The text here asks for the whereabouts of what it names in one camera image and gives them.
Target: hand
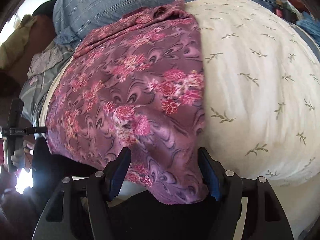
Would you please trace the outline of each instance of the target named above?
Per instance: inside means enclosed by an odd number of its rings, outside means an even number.
[[[33,148],[33,145],[30,145],[30,143],[28,143],[27,141],[23,141],[22,148],[14,151],[13,155],[11,156],[11,161],[13,165],[16,166],[18,169],[24,168],[26,172],[30,172],[31,163],[25,153],[26,146],[28,146],[29,148]],[[6,157],[7,150],[8,150],[8,143],[7,143],[7,140],[4,140],[3,142],[4,167],[8,170],[7,157]]]

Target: pink floral fabric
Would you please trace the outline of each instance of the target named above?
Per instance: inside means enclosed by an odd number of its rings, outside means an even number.
[[[208,189],[197,164],[204,126],[201,41],[184,0],[128,14],[93,30],[49,104],[53,154],[103,169],[132,151],[126,179],[166,204],[195,203]]]

